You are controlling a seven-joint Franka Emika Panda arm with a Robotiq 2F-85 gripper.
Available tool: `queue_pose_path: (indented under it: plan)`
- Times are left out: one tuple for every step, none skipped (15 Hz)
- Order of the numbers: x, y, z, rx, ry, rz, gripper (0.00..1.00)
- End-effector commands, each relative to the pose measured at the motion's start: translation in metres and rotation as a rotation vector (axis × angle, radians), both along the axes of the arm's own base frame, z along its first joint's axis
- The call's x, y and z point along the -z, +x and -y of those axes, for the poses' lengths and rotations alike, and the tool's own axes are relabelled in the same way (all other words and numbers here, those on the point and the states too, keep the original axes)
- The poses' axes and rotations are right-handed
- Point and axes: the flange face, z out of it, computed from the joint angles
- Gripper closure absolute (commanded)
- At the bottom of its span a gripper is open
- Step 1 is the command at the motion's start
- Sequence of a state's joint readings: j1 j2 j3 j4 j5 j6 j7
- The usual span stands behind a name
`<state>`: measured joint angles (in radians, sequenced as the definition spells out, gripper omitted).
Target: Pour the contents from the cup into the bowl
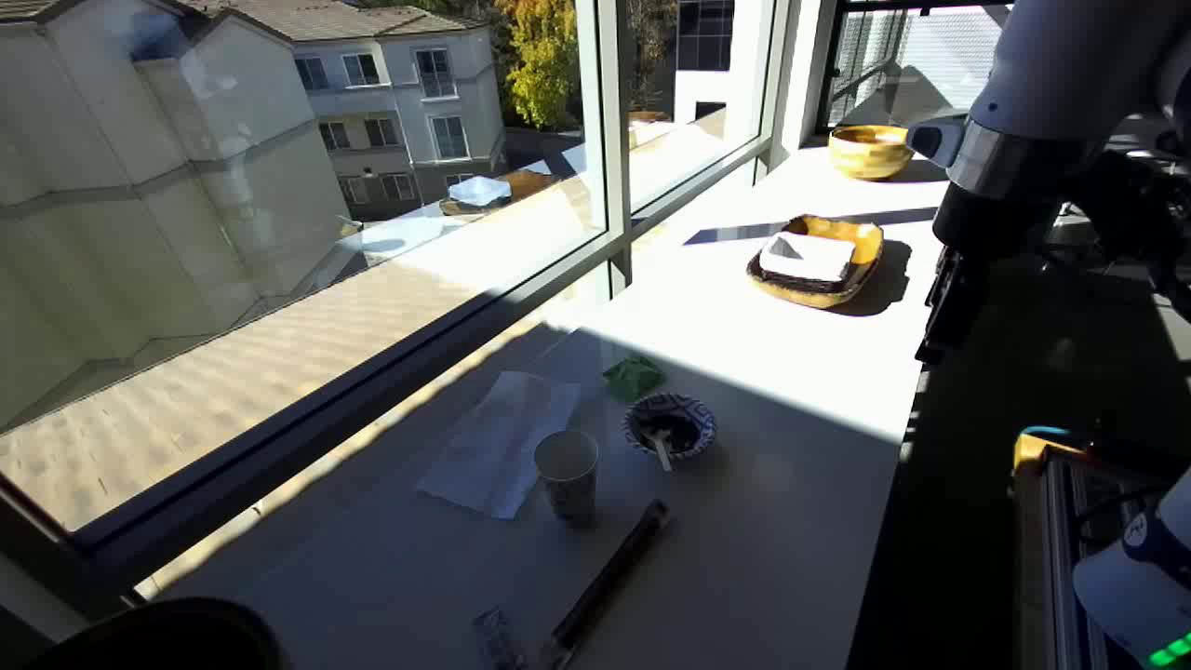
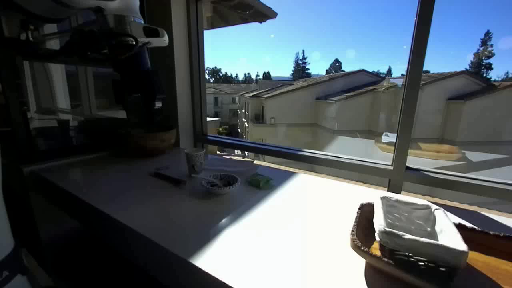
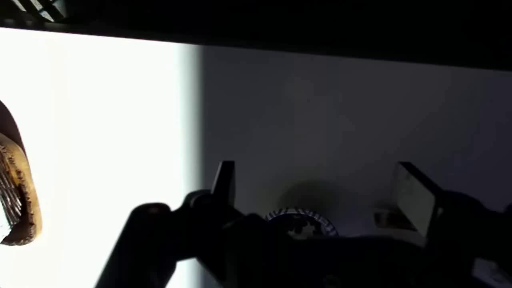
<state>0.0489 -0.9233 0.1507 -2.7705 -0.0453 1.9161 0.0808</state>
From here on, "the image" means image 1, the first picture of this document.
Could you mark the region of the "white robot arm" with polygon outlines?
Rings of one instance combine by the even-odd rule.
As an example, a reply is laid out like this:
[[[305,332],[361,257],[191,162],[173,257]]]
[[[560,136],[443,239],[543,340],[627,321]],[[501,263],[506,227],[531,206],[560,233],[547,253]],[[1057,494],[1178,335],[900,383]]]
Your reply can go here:
[[[1184,188],[1110,151],[1126,115],[1188,135],[1188,31],[1191,0],[1017,0],[969,115],[912,125],[912,145],[950,177],[921,365],[962,347],[991,269],[1048,231],[1064,206],[1093,224],[1110,257],[1140,257],[1150,285],[1188,310],[1175,280]]]

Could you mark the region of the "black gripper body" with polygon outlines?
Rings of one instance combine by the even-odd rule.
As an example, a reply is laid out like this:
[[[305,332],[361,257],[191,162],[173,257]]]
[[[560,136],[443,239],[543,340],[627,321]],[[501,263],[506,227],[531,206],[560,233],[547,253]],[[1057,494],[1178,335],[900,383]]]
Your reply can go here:
[[[979,197],[950,187],[935,217],[943,243],[939,271],[925,290],[925,329],[915,356],[939,365],[956,353],[983,310],[992,263],[1018,253],[1057,217],[1054,197]]]

